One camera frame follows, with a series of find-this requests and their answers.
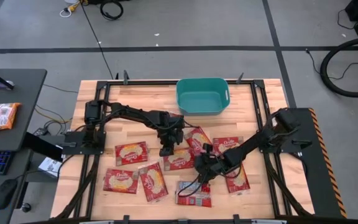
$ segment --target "orange striped edge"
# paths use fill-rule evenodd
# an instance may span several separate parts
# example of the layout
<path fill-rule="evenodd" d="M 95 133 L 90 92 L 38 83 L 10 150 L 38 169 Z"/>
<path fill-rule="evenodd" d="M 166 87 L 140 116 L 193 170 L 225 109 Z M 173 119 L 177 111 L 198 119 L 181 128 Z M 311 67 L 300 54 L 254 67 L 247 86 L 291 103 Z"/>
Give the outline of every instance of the orange striped edge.
<path fill-rule="evenodd" d="M 317 134 L 318 140 L 320 142 L 321 152 L 323 153 L 323 157 L 324 157 L 324 160 L 326 162 L 326 166 L 327 166 L 327 169 L 328 169 L 328 174 L 329 174 L 329 177 L 331 179 L 331 183 L 333 185 L 333 190 L 335 192 L 335 197 L 336 197 L 336 200 L 338 201 L 339 209 L 341 210 L 341 215 L 344 218 L 347 218 L 347 214 L 346 214 L 343 202 L 342 202 L 341 194 L 339 193 L 338 184 L 336 183 L 333 167 L 331 166 L 331 161 L 329 160 L 329 157 L 328 157 L 326 145 L 324 144 L 324 141 L 323 141 L 323 135 L 321 134 L 321 130 L 320 130 L 319 126 L 318 126 L 316 113 L 311 108 L 309 108 L 309 111 L 310 111 L 310 115 L 311 115 L 311 117 L 313 119 L 314 128 L 316 130 L 316 134 Z"/>

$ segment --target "teal plastic bin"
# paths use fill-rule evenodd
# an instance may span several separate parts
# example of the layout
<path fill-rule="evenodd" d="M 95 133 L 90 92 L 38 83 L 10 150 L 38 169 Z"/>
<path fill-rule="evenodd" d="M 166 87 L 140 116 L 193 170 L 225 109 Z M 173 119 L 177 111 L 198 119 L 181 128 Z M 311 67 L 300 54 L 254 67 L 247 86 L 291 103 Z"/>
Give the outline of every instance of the teal plastic bin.
<path fill-rule="evenodd" d="M 217 115 L 230 104 L 222 78 L 185 78 L 177 83 L 177 103 L 183 115 Z"/>

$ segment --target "red snack package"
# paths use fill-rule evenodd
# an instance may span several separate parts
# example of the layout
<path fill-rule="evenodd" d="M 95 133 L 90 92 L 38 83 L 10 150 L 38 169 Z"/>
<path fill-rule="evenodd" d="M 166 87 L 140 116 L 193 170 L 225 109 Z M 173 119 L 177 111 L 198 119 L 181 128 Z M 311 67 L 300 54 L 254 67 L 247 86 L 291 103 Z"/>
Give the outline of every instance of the red snack package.
<path fill-rule="evenodd" d="M 158 162 L 140 168 L 139 175 L 148 202 L 158 200 L 159 198 L 168 195 L 168 190 L 165 186 L 165 181 Z"/>
<path fill-rule="evenodd" d="M 116 146 L 116 166 L 147 161 L 146 142 Z"/>
<path fill-rule="evenodd" d="M 174 150 L 172 156 L 163 157 L 164 170 L 178 170 L 194 167 L 194 150 L 190 147 Z"/>
<path fill-rule="evenodd" d="M 186 186 L 190 185 L 190 181 L 178 181 L 177 191 L 176 191 L 176 204 L 178 205 L 196 205 L 203 207 L 212 207 L 211 201 L 211 188 L 209 184 L 203 184 L 200 189 L 196 191 L 192 196 L 189 197 L 179 197 L 178 193 L 181 189 L 184 189 Z M 194 183 L 189 186 L 186 190 L 180 192 L 180 195 L 191 194 L 195 189 L 198 188 L 200 183 Z"/>
<path fill-rule="evenodd" d="M 21 103 L 0 104 L 0 130 L 12 129 L 17 107 L 20 105 Z"/>
<path fill-rule="evenodd" d="M 228 177 L 234 177 L 238 174 L 239 169 L 230 172 L 227 174 Z M 244 165 L 241 164 L 241 173 L 236 178 L 227 178 L 226 177 L 226 185 L 229 193 L 236 192 L 237 194 L 241 194 L 244 190 L 249 190 L 249 183 L 246 174 L 246 170 L 244 169 Z"/>
<path fill-rule="evenodd" d="M 195 128 L 191 132 L 187 133 L 185 135 L 185 139 L 189 146 L 194 149 L 196 156 L 198 156 L 202 151 L 204 151 L 204 143 L 212 144 L 201 128 Z"/>
<path fill-rule="evenodd" d="M 242 143 L 244 143 L 244 138 L 243 137 L 214 138 L 212 142 L 214 142 L 213 153 L 215 155 L 220 155 L 228 149 L 240 146 Z"/>
<path fill-rule="evenodd" d="M 138 171 L 107 169 L 103 190 L 136 194 Z"/>

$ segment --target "snack package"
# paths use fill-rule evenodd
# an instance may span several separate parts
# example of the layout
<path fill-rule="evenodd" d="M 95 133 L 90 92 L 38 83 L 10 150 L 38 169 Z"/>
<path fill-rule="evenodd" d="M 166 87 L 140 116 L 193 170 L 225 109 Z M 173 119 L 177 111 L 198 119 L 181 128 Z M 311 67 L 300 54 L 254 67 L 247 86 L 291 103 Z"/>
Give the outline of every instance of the snack package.
<path fill-rule="evenodd" d="M 238 174 L 239 168 L 227 174 L 228 177 L 234 177 Z M 226 185 L 229 193 L 242 194 L 243 191 L 249 190 L 249 183 L 246 174 L 246 170 L 244 169 L 244 165 L 241 164 L 241 173 L 236 178 L 227 178 L 226 177 Z"/>
<path fill-rule="evenodd" d="M 160 198 L 168 195 L 168 190 L 165 186 L 165 181 L 158 162 L 146 167 L 141 167 L 139 169 L 139 175 L 148 202 L 158 201 Z"/>
<path fill-rule="evenodd" d="M 103 190 L 136 194 L 139 172 L 107 169 Z"/>
<path fill-rule="evenodd" d="M 179 191 L 190 184 L 190 181 L 178 181 L 177 191 L 175 192 L 175 203 L 178 205 L 196 205 L 203 207 L 212 207 L 211 188 L 209 184 L 203 184 L 200 189 L 196 191 L 196 193 L 189 197 L 178 196 Z M 186 190 L 180 192 L 180 195 L 191 194 L 194 190 L 198 188 L 199 185 L 200 183 L 197 182 L 192 184 Z"/>
<path fill-rule="evenodd" d="M 204 143 L 212 144 L 201 128 L 195 128 L 191 132 L 187 133 L 185 135 L 185 139 L 189 146 L 194 149 L 196 156 L 198 156 L 202 151 L 204 151 Z"/>
<path fill-rule="evenodd" d="M 116 166 L 147 161 L 146 142 L 116 146 Z"/>
<path fill-rule="evenodd" d="M 220 155 L 228 149 L 240 146 L 242 143 L 244 143 L 244 138 L 243 137 L 214 138 L 212 142 L 214 145 L 213 153 L 215 155 Z"/>
<path fill-rule="evenodd" d="M 185 149 L 176 149 L 172 156 L 164 156 L 164 170 L 178 170 L 194 167 L 195 153 L 190 147 Z"/>
<path fill-rule="evenodd" d="M 17 107 L 19 105 L 21 105 L 21 103 L 0 104 L 0 130 L 12 129 Z"/>

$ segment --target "wooden tabletop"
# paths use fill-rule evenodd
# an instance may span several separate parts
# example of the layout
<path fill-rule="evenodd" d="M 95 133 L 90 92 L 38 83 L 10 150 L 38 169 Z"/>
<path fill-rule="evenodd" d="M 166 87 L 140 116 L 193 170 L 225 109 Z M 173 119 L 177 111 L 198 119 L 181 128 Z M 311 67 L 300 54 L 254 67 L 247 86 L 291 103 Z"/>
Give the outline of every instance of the wooden tabletop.
<path fill-rule="evenodd" d="M 272 113 L 279 108 L 287 107 L 280 80 L 265 79 L 264 81 Z M 85 103 L 94 99 L 96 82 L 81 82 L 71 125 L 72 129 L 83 124 Z M 187 122 L 201 126 L 210 140 L 233 136 L 243 136 L 244 139 L 248 139 L 257 130 L 249 85 L 230 85 L 229 91 L 231 104 L 220 115 L 185 117 Z M 258 94 L 260 105 L 262 105 L 262 97 L 259 91 Z M 134 108 L 142 108 L 146 111 L 164 110 L 180 113 L 176 103 L 175 85 L 113 86 L 109 100 L 118 101 Z M 191 130 L 191 128 L 188 128 L 184 132 L 186 134 Z M 243 195 L 229 195 L 224 177 L 218 176 L 210 181 L 212 208 L 175 204 L 174 191 L 177 181 L 192 181 L 197 176 L 195 169 L 163 171 L 168 196 L 155 203 L 147 203 L 140 181 L 135 195 L 103 191 L 103 179 L 106 170 L 107 168 L 114 168 L 116 164 L 115 146 L 146 141 L 150 149 L 148 162 L 120 166 L 118 169 L 137 170 L 139 166 L 161 161 L 158 156 L 161 145 L 156 131 L 145 127 L 143 124 L 124 119 L 110 121 L 106 125 L 106 131 L 106 147 L 99 163 L 92 220 L 122 220 L 124 215 L 130 215 L 131 220 L 232 219 L 233 214 L 239 214 L 240 218 L 274 217 L 265 164 L 263 156 L 258 150 L 248 154 L 243 162 L 250 183 L 249 192 Z M 181 147 L 188 147 L 186 141 L 177 146 L 177 148 Z M 288 188 L 302 206 L 313 213 L 302 163 L 286 154 L 281 155 L 281 160 Z M 62 167 L 51 217 L 58 215 L 76 192 L 82 162 L 83 156 L 74 156 Z M 283 200 L 279 189 L 277 193 L 280 211 L 284 214 Z M 83 197 L 82 215 L 85 214 L 87 197 L 87 194 Z"/>

